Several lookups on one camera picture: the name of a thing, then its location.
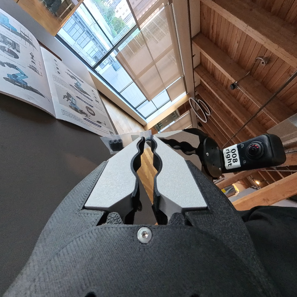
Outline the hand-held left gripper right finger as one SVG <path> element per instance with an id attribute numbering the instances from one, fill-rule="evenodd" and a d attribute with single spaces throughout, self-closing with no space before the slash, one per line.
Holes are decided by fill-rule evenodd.
<path id="1" fill-rule="evenodd" d="M 155 136 L 151 136 L 151 149 L 157 170 L 152 206 L 157 224 L 166 225 L 174 213 L 206 210 L 207 203 L 187 160 Z"/>

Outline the dark grey desk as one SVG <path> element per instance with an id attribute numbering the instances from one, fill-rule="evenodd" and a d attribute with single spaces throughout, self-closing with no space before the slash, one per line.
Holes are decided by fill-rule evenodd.
<path id="1" fill-rule="evenodd" d="M 84 207 L 112 157 L 99 141 L 1 95 L 4 296 L 161 295 L 155 221 L 127 225 L 116 212 Z"/>

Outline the printed instruction booklet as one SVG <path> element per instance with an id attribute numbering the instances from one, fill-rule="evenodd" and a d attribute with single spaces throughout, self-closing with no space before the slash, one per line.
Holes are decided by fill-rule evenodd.
<path id="1" fill-rule="evenodd" d="M 99 136 L 116 134 L 93 83 L 42 47 L 1 9 L 0 90 Z"/>

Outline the clear bag of black spacers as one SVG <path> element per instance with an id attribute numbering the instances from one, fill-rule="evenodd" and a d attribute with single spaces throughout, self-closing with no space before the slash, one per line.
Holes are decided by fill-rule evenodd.
<path id="1" fill-rule="evenodd" d="M 151 130 L 148 130 L 143 132 L 129 132 L 119 135 L 109 135 L 100 137 L 100 139 L 109 149 L 110 154 L 116 154 L 139 137 L 144 137 L 147 139 L 150 138 L 151 135 Z"/>

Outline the person's black clothing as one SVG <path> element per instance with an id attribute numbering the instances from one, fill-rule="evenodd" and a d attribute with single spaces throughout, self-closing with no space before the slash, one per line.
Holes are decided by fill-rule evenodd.
<path id="1" fill-rule="evenodd" d="M 297 209 L 257 206 L 239 215 L 280 296 L 297 296 Z"/>

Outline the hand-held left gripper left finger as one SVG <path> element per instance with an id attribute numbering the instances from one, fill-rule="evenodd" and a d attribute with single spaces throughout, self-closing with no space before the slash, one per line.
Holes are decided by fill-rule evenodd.
<path id="1" fill-rule="evenodd" d="M 134 223 L 140 201 L 138 169 L 145 138 L 138 137 L 111 157 L 86 200 L 84 207 L 106 213 L 116 212 L 124 224 Z"/>

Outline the beige roller blind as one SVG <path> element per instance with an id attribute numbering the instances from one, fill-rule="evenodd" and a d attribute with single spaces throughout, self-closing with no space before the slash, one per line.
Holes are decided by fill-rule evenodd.
<path id="1" fill-rule="evenodd" d="M 148 101 L 169 88 L 171 101 L 182 94 L 184 70 L 170 1 L 127 1 L 139 32 L 116 59 Z"/>

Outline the large glazed window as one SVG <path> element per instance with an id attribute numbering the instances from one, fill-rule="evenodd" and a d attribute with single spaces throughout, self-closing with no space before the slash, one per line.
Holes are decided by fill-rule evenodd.
<path id="1" fill-rule="evenodd" d="M 117 53 L 138 32 L 126 0 L 83 1 L 60 29 L 58 36 L 127 105 L 141 117 L 148 118 L 163 106 L 168 107 L 169 102 L 181 99 L 186 90 L 173 101 L 169 98 L 169 88 L 151 101 L 145 98 L 116 59 Z M 185 83 L 179 84 L 178 93 L 183 86 L 185 89 Z"/>

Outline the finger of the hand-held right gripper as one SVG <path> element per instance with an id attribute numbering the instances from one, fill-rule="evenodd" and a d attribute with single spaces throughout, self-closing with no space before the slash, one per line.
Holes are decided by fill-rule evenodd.
<path id="1" fill-rule="evenodd" d="M 186 161 L 192 162 L 199 170 L 202 171 L 202 162 L 199 157 L 199 147 L 194 147 L 190 143 L 166 143 L 174 149 Z"/>
<path id="2" fill-rule="evenodd" d="M 155 137 L 162 139 L 175 150 L 183 152 L 195 152 L 202 143 L 202 131 L 199 129 L 183 129 L 169 132 L 157 133 Z"/>

